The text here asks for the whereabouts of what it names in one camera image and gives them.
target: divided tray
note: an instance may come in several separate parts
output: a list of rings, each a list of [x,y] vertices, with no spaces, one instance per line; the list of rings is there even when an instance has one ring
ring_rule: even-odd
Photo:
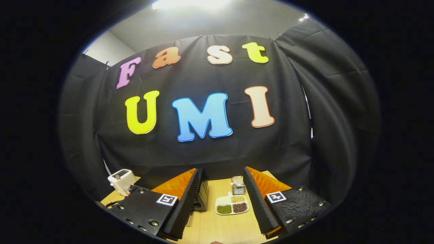
[[[233,202],[232,198],[238,198],[242,201]],[[230,206],[230,213],[222,214],[219,213],[218,206]],[[249,204],[247,203],[247,198],[243,195],[232,195],[232,192],[228,192],[227,196],[219,197],[216,199],[216,213],[220,215],[230,215],[230,214],[241,214],[249,210]]]

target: pink letter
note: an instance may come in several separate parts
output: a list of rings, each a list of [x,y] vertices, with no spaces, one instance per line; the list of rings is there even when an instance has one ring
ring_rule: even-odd
[[[116,89],[128,85],[130,80],[128,76],[131,77],[134,74],[135,64],[139,64],[141,61],[140,57],[137,57],[129,62],[121,65],[121,75],[119,76],[119,83],[116,85]]]
[[[268,110],[267,98],[265,93],[268,92],[268,88],[265,86],[252,86],[246,88],[244,92],[250,96],[253,106],[252,126],[256,128],[265,127],[274,123],[274,118],[271,117]]]

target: red beans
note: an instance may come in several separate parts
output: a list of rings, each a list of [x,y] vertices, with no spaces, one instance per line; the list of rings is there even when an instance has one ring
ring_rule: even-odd
[[[247,204],[245,202],[234,204],[232,207],[234,213],[241,213],[247,210]]]

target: ceiling light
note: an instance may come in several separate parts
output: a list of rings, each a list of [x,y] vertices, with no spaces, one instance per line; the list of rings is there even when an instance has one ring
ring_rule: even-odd
[[[179,7],[179,6],[201,6],[201,7],[219,7],[224,5],[228,0],[159,0],[152,4],[152,9]]]

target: blue letter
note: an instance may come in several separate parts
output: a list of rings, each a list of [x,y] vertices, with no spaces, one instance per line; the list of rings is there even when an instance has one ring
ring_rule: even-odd
[[[204,110],[200,112],[190,98],[181,98],[173,101],[172,107],[178,112],[179,131],[178,141],[189,142],[194,140],[190,127],[200,138],[205,137],[208,123],[211,121],[210,137],[223,137],[232,134],[226,119],[225,93],[213,93],[208,96]]]

